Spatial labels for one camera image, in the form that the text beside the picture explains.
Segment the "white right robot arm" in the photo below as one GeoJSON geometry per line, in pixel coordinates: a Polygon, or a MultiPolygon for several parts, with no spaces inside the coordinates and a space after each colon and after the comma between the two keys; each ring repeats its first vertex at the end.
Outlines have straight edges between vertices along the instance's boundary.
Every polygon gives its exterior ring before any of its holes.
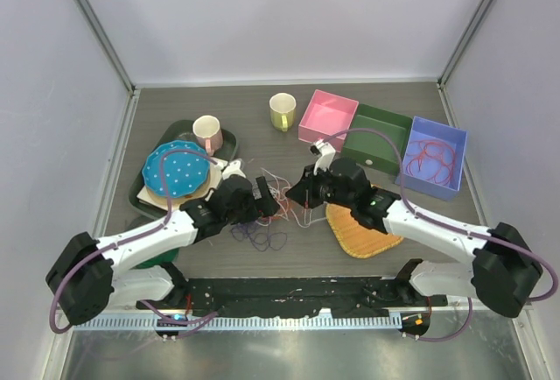
{"type": "Polygon", "coordinates": [[[304,208],[341,206],[365,229],[404,237],[455,259],[448,266],[422,262],[399,279],[395,295],[407,306],[425,296],[458,295],[515,318],[543,274],[542,264],[515,227],[501,222],[491,229],[434,214],[371,185],[350,158],[337,158],[327,169],[306,166],[286,195],[304,208]]]}

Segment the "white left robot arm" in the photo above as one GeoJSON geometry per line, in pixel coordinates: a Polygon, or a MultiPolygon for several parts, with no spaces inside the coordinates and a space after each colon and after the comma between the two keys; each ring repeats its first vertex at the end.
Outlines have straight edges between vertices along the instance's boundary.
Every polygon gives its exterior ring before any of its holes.
{"type": "Polygon", "coordinates": [[[255,183],[239,175],[223,180],[207,196],[190,200],[142,228],[94,239],[82,232],[71,238],[45,276],[53,294],[51,330],[62,333],[55,313],[62,310],[70,326],[103,312],[117,293],[130,294],[130,282],[140,299],[158,300],[166,308],[180,307],[186,287],[164,268],[137,266],[170,250],[185,248],[219,234],[227,225],[273,216],[279,205],[263,177],[255,183]]]}

